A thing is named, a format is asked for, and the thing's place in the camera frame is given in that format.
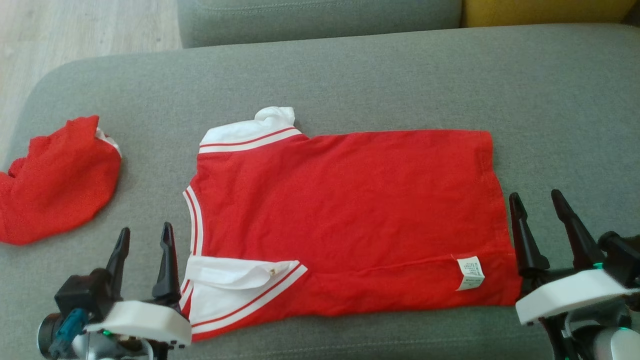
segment wooden floor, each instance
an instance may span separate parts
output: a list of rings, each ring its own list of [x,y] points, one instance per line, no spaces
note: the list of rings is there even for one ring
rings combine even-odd
[[[50,70],[178,48],[175,0],[0,0],[0,165],[24,101]]]

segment red stripe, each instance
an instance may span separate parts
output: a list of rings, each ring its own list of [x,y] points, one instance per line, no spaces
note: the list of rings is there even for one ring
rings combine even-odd
[[[184,292],[187,291],[187,288],[189,287],[189,281],[191,281],[190,279],[187,279],[187,282],[184,283],[184,287],[182,288],[182,294],[184,295]]]
[[[188,190],[185,192],[187,193],[187,197],[189,198],[189,203],[191,204],[191,209],[193,210],[193,224],[195,225],[195,232],[193,233],[194,234],[193,255],[195,255],[196,249],[198,248],[198,213],[196,212],[196,206],[193,204],[193,199],[191,198],[191,194],[189,194]]]
[[[200,325],[205,325],[207,323],[212,323],[212,322],[217,322],[217,321],[220,321],[220,320],[224,320],[224,319],[226,319],[226,318],[228,318],[228,317],[230,317],[230,316],[232,316],[234,314],[237,314],[238,312],[242,311],[243,309],[246,309],[248,306],[250,306],[254,302],[258,301],[261,297],[265,296],[269,291],[273,290],[273,288],[275,288],[276,286],[280,285],[281,282],[285,281],[289,276],[291,276],[291,274],[293,274],[300,267],[300,265],[301,264],[298,264],[298,266],[293,268],[293,270],[291,270],[287,274],[287,276],[283,277],[280,281],[276,282],[272,287],[268,288],[264,293],[261,293],[257,298],[253,299],[250,303],[248,303],[247,305],[239,308],[238,310],[235,310],[233,313],[229,313],[229,314],[227,314],[225,316],[222,316],[220,318],[217,318],[217,319],[208,320],[208,321],[205,321],[205,322],[199,322],[199,323],[193,324],[191,327],[196,327],[196,326],[200,326]]]
[[[253,140],[248,140],[248,141],[245,141],[245,142],[234,142],[234,143],[208,143],[208,144],[205,144],[205,145],[201,145],[200,147],[208,147],[208,146],[234,146],[234,145],[244,145],[244,144],[246,144],[246,143],[252,143],[252,142],[256,142],[256,141],[258,141],[258,140],[262,140],[262,139],[264,139],[264,138],[268,138],[269,136],[273,136],[273,135],[277,135],[277,134],[280,134],[280,133],[284,133],[285,131],[289,131],[289,130],[291,130],[291,129],[295,129],[295,127],[293,127],[293,126],[292,126],[292,127],[288,127],[288,128],[286,128],[286,129],[282,129],[282,130],[274,131],[274,132],[273,132],[273,133],[271,133],[271,134],[267,134],[267,135],[264,135],[264,136],[260,136],[259,138],[255,138],[255,139],[253,139]]]
[[[189,315],[191,314],[191,297],[193,296],[193,289],[191,289],[191,292],[189,292],[189,296],[187,297],[187,301],[184,302],[184,307],[182,309],[180,309],[180,312],[185,315],[187,317],[187,319],[189,318]]]

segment white stripe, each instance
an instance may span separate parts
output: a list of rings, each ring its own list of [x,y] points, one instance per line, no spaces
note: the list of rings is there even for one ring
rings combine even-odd
[[[184,293],[182,294],[182,297],[180,298],[180,310],[184,309],[184,306],[187,304],[187,300],[189,300],[189,296],[191,296],[191,293],[193,293],[193,281],[189,282],[189,286],[187,286]]]
[[[205,323],[199,326],[192,328],[191,332],[193,334],[201,334],[203,332],[213,331],[222,329],[223,327],[229,326],[235,322],[242,320],[243,318],[251,315],[256,310],[260,309],[262,306],[265,306],[269,301],[275,299],[276,296],[285,291],[288,287],[290,287],[296,280],[298,280],[305,272],[307,272],[307,268],[304,265],[300,265],[289,275],[285,281],[281,282],[275,288],[271,289],[268,293],[264,294],[261,298],[256,300],[253,304],[247,306],[246,308],[238,311],[230,317],[221,319],[217,322]],[[196,322],[206,322],[207,319],[198,319],[198,321],[191,320],[192,323]]]
[[[196,255],[202,254],[202,242],[204,240],[203,234],[203,224],[202,224],[202,210],[200,209],[200,203],[198,202],[198,198],[196,197],[196,193],[193,191],[192,187],[187,188],[187,192],[191,196],[191,200],[193,201],[193,206],[195,210],[196,216],[196,225],[198,226],[198,237],[195,239],[196,246]]]
[[[193,244],[195,243],[195,236],[196,236],[196,222],[195,222],[195,218],[194,218],[194,213],[193,213],[193,206],[191,206],[191,201],[189,200],[189,195],[187,195],[187,190],[184,190],[182,192],[182,195],[184,196],[184,200],[187,200],[187,207],[189,208],[189,216],[191,217],[191,246],[189,247],[189,255],[193,254]]]
[[[221,146],[205,146],[201,147],[199,154],[205,154],[207,152],[228,152],[228,151],[242,151],[242,150],[250,150],[255,149],[256,147],[260,147],[263,145],[267,145],[269,143],[277,142],[288,137],[302,134],[298,129],[290,129],[287,131],[283,131],[279,134],[275,134],[272,136],[268,136],[266,138],[256,140],[250,143],[244,143],[242,145],[221,145]]]

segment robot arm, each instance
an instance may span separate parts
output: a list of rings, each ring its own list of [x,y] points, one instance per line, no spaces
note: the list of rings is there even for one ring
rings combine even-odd
[[[120,296],[130,231],[122,229],[109,262],[90,275],[73,275],[55,295],[60,313],[38,330],[46,359],[166,360],[168,351],[191,344],[191,324],[180,313],[180,289],[173,228],[164,223],[163,256],[153,299],[123,301]]]
[[[630,330],[630,310],[640,309],[640,236],[621,238],[609,232],[596,244],[562,193],[553,190],[551,198],[569,237],[573,268],[550,270],[520,197],[509,196],[523,277],[516,303],[520,322],[544,326],[556,360],[639,359],[640,334]]]

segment sofa cushion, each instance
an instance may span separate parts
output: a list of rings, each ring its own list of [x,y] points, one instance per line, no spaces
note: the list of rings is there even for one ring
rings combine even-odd
[[[461,0],[178,0],[184,47],[457,28]]]
[[[147,299],[164,221],[180,276],[189,252],[182,191],[213,126],[293,106],[310,136],[389,129],[492,132],[505,195],[518,191],[541,251],[571,266],[549,197],[563,191],[594,236],[640,232],[640,29],[622,25],[473,28],[233,45],[70,63],[30,95],[9,158],[66,119],[99,114],[124,155],[112,202],[75,231],[28,247],[0,244],[2,358],[39,359],[35,329],[72,274],[106,264],[131,227],[125,299]],[[241,329],[170,359],[550,358],[539,325],[513,308],[301,317]]]

